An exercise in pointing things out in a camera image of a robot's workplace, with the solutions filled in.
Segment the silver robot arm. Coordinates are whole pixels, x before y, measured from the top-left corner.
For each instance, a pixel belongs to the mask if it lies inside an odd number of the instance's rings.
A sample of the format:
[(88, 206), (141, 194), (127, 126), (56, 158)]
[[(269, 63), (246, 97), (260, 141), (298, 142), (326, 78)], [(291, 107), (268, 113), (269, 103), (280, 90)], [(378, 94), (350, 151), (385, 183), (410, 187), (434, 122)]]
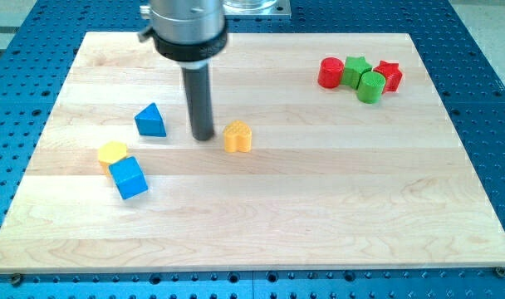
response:
[(228, 40), (221, 0), (150, 0), (140, 8), (149, 25), (138, 32), (157, 52), (178, 62), (204, 61), (219, 54)]

